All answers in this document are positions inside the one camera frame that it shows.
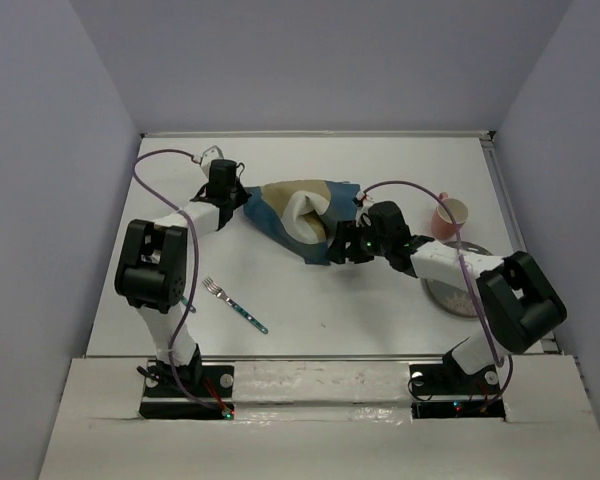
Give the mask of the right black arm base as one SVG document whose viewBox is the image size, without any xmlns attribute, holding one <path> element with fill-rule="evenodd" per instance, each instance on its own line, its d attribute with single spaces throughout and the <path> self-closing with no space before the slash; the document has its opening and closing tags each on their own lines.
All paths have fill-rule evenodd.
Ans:
<svg viewBox="0 0 600 480">
<path fill-rule="evenodd" d="M 441 363 L 415 364 L 410 367 L 407 390 L 411 396 L 414 420 L 506 417 L 494 366 L 474 375 L 460 372 L 449 376 Z"/>
</svg>

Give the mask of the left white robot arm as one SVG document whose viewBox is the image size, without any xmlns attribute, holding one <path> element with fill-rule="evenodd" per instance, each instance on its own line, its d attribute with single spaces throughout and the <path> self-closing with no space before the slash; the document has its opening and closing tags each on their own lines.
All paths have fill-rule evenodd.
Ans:
<svg viewBox="0 0 600 480">
<path fill-rule="evenodd" d="M 206 168 L 207 182 L 172 215 L 157 221 L 136 219 L 125 233 L 114 289 L 144 320 L 156 349 L 158 380 L 175 392 L 195 392 L 203 377 L 201 353 L 182 321 L 181 299 L 197 284 L 188 266 L 188 243 L 221 230 L 244 205 L 249 194 L 239 180 L 241 165 L 214 159 Z"/>
</svg>

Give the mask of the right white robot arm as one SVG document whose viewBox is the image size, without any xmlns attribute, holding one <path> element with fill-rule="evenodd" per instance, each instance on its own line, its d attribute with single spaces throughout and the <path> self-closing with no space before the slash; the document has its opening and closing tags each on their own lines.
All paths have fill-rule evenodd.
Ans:
<svg viewBox="0 0 600 480">
<path fill-rule="evenodd" d="M 463 252 L 414 235 L 391 201 L 363 208 L 354 221 L 338 223 L 327 250 L 336 264 L 384 258 L 396 271 L 466 291 L 486 319 L 479 332 L 450 349 L 426 385 L 462 392 L 477 374 L 510 354 L 523 354 L 567 317 L 567 309 L 534 260 L 522 251 L 507 257 Z"/>
</svg>

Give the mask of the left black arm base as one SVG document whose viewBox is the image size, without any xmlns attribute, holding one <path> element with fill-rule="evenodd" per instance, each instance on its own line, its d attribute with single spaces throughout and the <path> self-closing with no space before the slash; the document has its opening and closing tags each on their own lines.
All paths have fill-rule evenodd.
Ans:
<svg viewBox="0 0 600 480">
<path fill-rule="evenodd" d="M 143 377 L 138 408 L 143 419 L 232 421 L 235 417 L 235 368 L 232 365 L 204 365 L 197 385 L 182 375 L 185 392 L 172 377 L 159 370 L 155 361 L 150 361 L 147 366 L 137 366 L 136 371 Z"/>
</svg>

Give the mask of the blue beige checked cloth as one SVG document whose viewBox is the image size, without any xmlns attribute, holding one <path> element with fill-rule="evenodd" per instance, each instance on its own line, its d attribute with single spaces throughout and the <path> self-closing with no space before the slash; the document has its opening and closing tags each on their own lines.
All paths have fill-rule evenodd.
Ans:
<svg viewBox="0 0 600 480">
<path fill-rule="evenodd" d="M 356 183 L 292 180 L 248 187 L 244 216 L 269 239 L 309 265 L 328 265 L 337 224 L 352 221 Z"/>
</svg>

